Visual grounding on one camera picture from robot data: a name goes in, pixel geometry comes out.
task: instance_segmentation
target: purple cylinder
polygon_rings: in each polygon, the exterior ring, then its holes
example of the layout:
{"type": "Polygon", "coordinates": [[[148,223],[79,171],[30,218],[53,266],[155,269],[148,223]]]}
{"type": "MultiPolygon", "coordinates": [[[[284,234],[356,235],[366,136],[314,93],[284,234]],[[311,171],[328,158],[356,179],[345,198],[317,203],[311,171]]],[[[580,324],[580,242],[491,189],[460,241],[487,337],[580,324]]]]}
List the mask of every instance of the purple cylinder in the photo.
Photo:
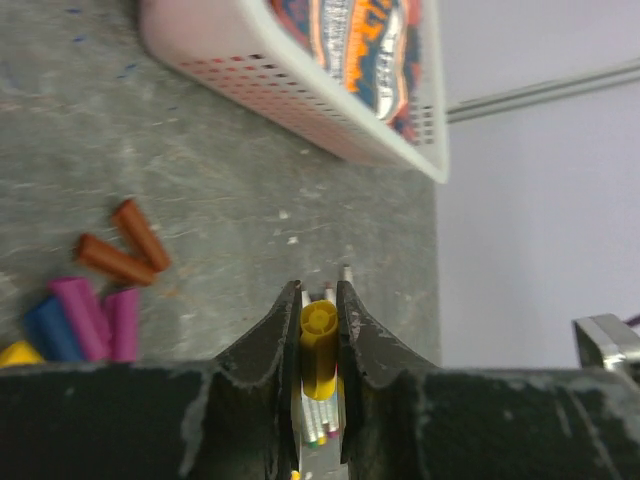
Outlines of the purple cylinder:
{"type": "Polygon", "coordinates": [[[50,281],[49,288],[62,303],[71,329],[87,360],[107,358],[109,324],[93,295],[89,281],[83,277],[61,277],[50,281]]]}
{"type": "Polygon", "coordinates": [[[104,311],[111,325],[111,360],[135,362],[138,356],[138,298],[135,288],[109,295],[104,311]]]}

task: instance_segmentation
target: white plastic basket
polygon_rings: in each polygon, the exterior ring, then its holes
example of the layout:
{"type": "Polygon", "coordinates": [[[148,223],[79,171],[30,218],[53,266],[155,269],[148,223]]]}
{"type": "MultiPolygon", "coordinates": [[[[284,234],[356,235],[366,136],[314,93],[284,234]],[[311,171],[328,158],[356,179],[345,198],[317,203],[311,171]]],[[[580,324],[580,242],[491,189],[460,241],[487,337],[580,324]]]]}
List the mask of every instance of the white plastic basket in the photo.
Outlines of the white plastic basket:
{"type": "Polygon", "coordinates": [[[333,80],[279,24],[268,0],[144,0],[151,53],[345,160],[449,172],[437,0],[423,0],[413,144],[333,80]]]}

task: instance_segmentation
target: gray table surface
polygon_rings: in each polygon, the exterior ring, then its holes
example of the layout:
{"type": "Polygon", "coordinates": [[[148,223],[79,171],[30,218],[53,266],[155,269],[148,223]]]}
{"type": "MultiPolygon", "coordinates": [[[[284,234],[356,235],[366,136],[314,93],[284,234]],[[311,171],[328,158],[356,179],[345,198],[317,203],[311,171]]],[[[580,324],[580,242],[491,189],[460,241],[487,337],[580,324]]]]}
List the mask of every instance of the gray table surface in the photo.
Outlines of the gray table surface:
{"type": "Polygon", "coordinates": [[[0,4],[0,341],[135,196],[174,266],[143,290],[141,355],[209,358],[287,280],[353,265],[370,312],[440,360],[435,204],[417,172],[337,160],[146,55],[132,0],[0,4]]]}

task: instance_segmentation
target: yellow marker cap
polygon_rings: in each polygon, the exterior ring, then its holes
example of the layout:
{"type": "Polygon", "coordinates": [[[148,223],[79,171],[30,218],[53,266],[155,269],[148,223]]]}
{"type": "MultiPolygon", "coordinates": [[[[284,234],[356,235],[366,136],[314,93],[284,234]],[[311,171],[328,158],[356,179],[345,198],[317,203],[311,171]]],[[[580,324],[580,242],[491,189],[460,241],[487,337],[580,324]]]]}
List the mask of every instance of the yellow marker cap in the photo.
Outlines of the yellow marker cap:
{"type": "Polygon", "coordinates": [[[0,367],[44,363],[42,357],[24,340],[14,343],[0,353],[0,367]]]}
{"type": "Polygon", "coordinates": [[[300,315],[302,390],[314,400],[327,400],[336,388],[338,311],[328,300],[313,302],[300,315]]]}

